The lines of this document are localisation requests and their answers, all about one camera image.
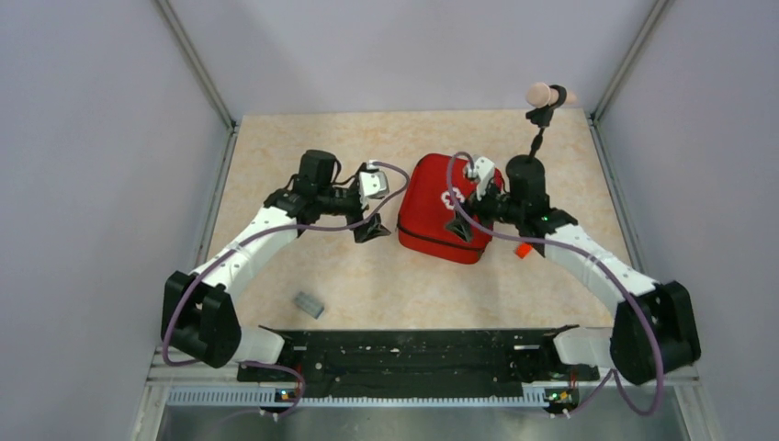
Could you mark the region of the red black medicine kit bag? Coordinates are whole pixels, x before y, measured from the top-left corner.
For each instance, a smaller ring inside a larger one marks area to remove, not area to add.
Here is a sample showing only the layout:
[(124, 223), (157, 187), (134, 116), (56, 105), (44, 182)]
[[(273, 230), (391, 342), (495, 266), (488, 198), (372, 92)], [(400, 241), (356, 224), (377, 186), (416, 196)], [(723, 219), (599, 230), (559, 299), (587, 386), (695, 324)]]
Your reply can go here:
[(473, 265), (481, 259), (491, 236), (474, 229), (472, 240), (465, 242), (446, 229), (455, 217), (452, 199), (464, 204), (477, 186), (463, 172), (467, 161), (458, 158), (453, 168), (453, 192), (449, 193), (448, 162), (447, 155), (428, 153), (414, 167), (398, 212), (398, 238), (402, 246), (415, 252)]

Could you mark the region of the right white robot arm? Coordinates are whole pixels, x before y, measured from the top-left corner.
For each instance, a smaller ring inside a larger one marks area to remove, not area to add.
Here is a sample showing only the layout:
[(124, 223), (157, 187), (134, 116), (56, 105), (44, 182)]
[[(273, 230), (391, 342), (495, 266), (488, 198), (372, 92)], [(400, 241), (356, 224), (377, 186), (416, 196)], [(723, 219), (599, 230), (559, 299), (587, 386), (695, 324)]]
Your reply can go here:
[(460, 174), (475, 183), (463, 200), (453, 200), (447, 229), (469, 242), (474, 232), (492, 237), (493, 223), (512, 225), (514, 241), (528, 245), (565, 269), (593, 294), (614, 320), (609, 329), (567, 326), (556, 331), (538, 354), (541, 371), (562, 379), (575, 365), (609, 368), (633, 385), (660, 379), (701, 357), (688, 290), (661, 283), (622, 262), (597, 243), (563, 209), (550, 204), (546, 173), (531, 155), (517, 155), (505, 168), (502, 189), (488, 158), (467, 156)]

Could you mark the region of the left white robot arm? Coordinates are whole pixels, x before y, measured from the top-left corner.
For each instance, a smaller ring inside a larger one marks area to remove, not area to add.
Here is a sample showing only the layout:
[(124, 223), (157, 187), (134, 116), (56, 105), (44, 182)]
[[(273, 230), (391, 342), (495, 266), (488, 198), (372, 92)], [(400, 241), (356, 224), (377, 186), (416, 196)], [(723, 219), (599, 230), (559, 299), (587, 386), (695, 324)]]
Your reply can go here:
[[(182, 367), (203, 363), (222, 368), (235, 362), (259, 363), (271, 379), (284, 379), (295, 361), (284, 348), (285, 340), (262, 327), (240, 324), (236, 304), (243, 292), (271, 259), (306, 231), (350, 231), (356, 243), (386, 236), (375, 199), (385, 205), (394, 193), (386, 176), (390, 164), (362, 163), (343, 182), (337, 181), (341, 164), (321, 150), (308, 150), (299, 170), (265, 198), (248, 225), (202, 265), (175, 271), (164, 284), (161, 324), (162, 358), (166, 365)], [(323, 216), (341, 216), (341, 228), (322, 227)]]

